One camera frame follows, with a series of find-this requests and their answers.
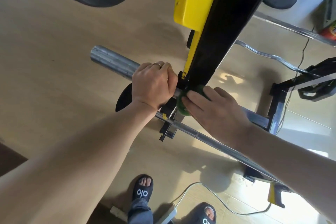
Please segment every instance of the floor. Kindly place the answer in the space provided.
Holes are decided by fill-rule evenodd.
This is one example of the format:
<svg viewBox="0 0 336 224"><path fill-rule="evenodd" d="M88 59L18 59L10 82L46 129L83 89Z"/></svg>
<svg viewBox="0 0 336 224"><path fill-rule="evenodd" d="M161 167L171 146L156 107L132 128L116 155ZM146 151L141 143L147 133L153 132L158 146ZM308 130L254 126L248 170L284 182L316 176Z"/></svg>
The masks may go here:
<svg viewBox="0 0 336 224"><path fill-rule="evenodd" d="M311 30L310 14L321 1L298 0L286 11L262 4L259 10ZM189 30L174 23L174 0L127 0L107 9L72 0L0 2L0 137L27 158L114 111L128 81L90 61L94 45L138 63L169 61L177 72L187 57ZM307 41L254 18L239 39L293 64L299 64ZM312 40L302 67L334 56L332 47ZM273 60L233 46L209 85L223 87L240 105L265 115L271 84L294 75ZM336 160L335 109L336 97L312 103L294 93L279 136ZM192 118L184 123L205 133ZM162 143L158 140L161 125L152 120L139 134L103 198L105 205L126 211L131 181L148 173L156 185L150 201L155 218L197 181L215 191L232 210L246 213L267 207L267 184L244 180L237 161L182 132ZM272 206L266 214L239 217L200 186L193 187L179 205L177 218L202 201L216 208L217 223L325 223L296 194L283 193L285 209Z"/></svg>

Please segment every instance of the gold ring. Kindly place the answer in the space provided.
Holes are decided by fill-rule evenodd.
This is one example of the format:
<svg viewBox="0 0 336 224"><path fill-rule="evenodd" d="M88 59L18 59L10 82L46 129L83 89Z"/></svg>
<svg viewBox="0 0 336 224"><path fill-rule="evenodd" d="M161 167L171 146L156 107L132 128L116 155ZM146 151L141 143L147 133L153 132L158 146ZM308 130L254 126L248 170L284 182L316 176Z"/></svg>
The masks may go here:
<svg viewBox="0 0 336 224"><path fill-rule="evenodd" d="M162 68L162 66L159 63L157 63L157 62L155 62L153 65L159 65L160 69Z"/></svg>

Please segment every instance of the forearm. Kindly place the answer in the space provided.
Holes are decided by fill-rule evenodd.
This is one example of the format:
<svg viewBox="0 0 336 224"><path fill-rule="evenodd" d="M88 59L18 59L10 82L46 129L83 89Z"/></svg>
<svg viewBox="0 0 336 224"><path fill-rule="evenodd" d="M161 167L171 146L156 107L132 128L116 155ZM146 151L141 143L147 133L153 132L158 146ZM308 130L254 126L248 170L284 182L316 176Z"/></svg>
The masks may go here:
<svg viewBox="0 0 336 224"><path fill-rule="evenodd" d="M336 221L336 162L254 126L238 149Z"/></svg>
<svg viewBox="0 0 336 224"><path fill-rule="evenodd" d="M152 107L132 103L4 175L0 220L86 223L134 138L154 115Z"/></svg>

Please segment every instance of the blue jeans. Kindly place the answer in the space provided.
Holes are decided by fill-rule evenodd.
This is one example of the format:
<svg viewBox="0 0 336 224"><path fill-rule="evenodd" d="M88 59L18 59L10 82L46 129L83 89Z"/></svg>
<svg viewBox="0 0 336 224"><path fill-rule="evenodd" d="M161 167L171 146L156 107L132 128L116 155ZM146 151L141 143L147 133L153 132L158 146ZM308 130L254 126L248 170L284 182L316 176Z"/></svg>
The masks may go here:
<svg viewBox="0 0 336 224"><path fill-rule="evenodd" d="M137 198L131 204L128 212L128 224L153 224L152 210L149 208L146 199Z"/></svg>

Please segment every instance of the power cord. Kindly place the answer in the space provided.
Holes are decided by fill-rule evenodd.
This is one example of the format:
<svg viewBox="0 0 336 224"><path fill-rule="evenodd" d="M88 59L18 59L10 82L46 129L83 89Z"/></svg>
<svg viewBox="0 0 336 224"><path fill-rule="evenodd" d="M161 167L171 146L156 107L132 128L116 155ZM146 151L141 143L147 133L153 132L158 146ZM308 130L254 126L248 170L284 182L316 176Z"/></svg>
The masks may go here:
<svg viewBox="0 0 336 224"><path fill-rule="evenodd" d="M196 184L202 184L204 187L206 187L212 194L214 194L220 201L221 201L221 203L226 207L226 209L228 209L230 212L232 212L233 214L236 214L236 215L242 215L242 216L246 216L246 215L252 215L252 214L257 214L257 213L265 213L265 212L267 212L269 209L270 209L270 207L271 207L271 203L267 206L267 208L265 209L265 210L263 210L263 211L259 211L259 212L253 212L253 213L236 213L236 212L234 212L233 210L231 210L224 202L223 202L223 200L219 197L219 196L217 196L217 194L215 193L215 192L213 192L211 189L209 189L205 184L203 184L203 183L201 183L201 182L194 182L194 183L192 183L192 184L190 184L182 193L181 193L181 195L180 196L178 196L176 199L174 199L171 203L173 204L176 200L178 200L180 197L181 197L181 199L178 201L178 203L176 204L176 206L175 206L175 208L177 208L178 207L178 205L181 203L181 201L182 201L182 199L184 198L184 196L186 195L186 193L187 193L187 191L192 187L192 186L194 186L194 185L196 185Z"/></svg>
<svg viewBox="0 0 336 224"><path fill-rule="evenodd" d="M304 48L302 49L302 58L301 58L301 62L300 64L297 66L298 68L300 68L300 66L302 65L303 61L305 60L305 50L308 46L308 43L310 41L310 38L308 38L307 42L306 42L306 45L304 46ZM289 101L291 101L291 98L292 98L292 93L294 91L295 87L293 88L293 90L289 93L289 96L288 96L288 99L287 99L287 102L285 104L285 108L284 108L284 111L283 111L283 115L282 115L282 118L280 120L280 123L279 123L279 129L278 131L276 132L275 135L278 135L278 133L280 132L280 130L282 129L282 126L284 124L284 119L285 119L285 115L286 115L286 112L287 112L287 108L288 108L288 105L289 105Z"/></svg>

